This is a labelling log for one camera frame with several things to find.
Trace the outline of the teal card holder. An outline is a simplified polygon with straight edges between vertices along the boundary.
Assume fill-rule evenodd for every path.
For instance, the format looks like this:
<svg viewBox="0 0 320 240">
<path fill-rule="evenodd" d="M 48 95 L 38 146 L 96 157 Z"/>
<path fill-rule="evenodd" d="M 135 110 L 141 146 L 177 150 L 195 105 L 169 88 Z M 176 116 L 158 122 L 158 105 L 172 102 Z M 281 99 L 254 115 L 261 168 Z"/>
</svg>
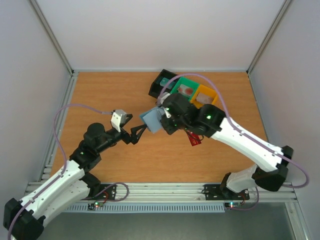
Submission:
<svg viewBox="0 0 320 240">
<path fill-rule="evenodd" d="M 155 134 L 161 128 L 161 118 L 165 114 L 165 111 L 161 107 L 153 107 L 150 110 L 143 112 L 139 115 L 140 119 L 143 121 L 145 125 L 147 125 L 147 129 Z"/>
</svg>

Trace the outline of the red VIP card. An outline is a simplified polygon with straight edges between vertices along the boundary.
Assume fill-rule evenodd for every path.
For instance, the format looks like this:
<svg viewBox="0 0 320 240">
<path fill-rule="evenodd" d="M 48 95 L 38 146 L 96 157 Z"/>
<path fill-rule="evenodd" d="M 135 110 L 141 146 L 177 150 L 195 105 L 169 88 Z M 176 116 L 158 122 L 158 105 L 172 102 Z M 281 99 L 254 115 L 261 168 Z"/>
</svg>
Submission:
<svg viewBox="0 0 320 240">
<path fill-rule="evenodd" d="M 202 143 L 203 138 L 204 138 L 202 135 L 197 135 L 197 134 L 194 134 L 193 132 L 189 132 L 189 131 L 187 131 L 186 134 L 188 136 L 188 139 L 190 141 L 191 146 L 193 146 L 193 147 L 200 145 Z"/>
</svg>

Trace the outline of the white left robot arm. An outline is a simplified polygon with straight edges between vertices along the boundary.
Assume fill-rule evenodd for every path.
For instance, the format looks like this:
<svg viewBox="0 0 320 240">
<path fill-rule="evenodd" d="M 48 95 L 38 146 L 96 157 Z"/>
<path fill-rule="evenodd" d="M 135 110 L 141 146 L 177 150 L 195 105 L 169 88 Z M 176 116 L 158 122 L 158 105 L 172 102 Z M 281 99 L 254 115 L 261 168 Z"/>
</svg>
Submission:
<svg viewBox="0 0 320 240">
<path fill-rule="evenodd" d="M 111 129 L 92 123 L 83 140 L 54 175 L 40 187 L 20 200 L 10 199 L 4 206 L 3 226 L 9 240 L 36 240 L 45 227 L 70 205 L 96 199 L 101 193 L 101 182 L 90 173 L 100 162 L 101 153 L 118 142 L 135 145 L 147 128 L 145 124 L 131 128 L 124 126 L 132 114 L 115 110 L 111 115 Z"/>
</svg>

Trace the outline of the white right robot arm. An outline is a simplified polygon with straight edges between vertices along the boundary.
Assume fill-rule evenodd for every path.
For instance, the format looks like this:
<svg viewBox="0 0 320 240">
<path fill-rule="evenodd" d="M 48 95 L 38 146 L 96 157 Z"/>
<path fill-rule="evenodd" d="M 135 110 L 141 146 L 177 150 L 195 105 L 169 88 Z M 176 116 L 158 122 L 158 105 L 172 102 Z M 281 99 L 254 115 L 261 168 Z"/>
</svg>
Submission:
<svg viewBox="0 0 320 240">
<path fill-rule="evenodd" d="M 226 113 L 212 104 L 196 107 L 180 93 L 167 93 L 160 99 L 164 110 L 160 124 L 172 135 L 181 129 L 224 143 L 254 162 L 239 172 L 226 173 L 216 194 L 230 199 L 248 189 L 260 187 L 277 192 L 288 174 L 293 155 L 289 146 L 274 146 L 238 125 Z"/>
</svg>

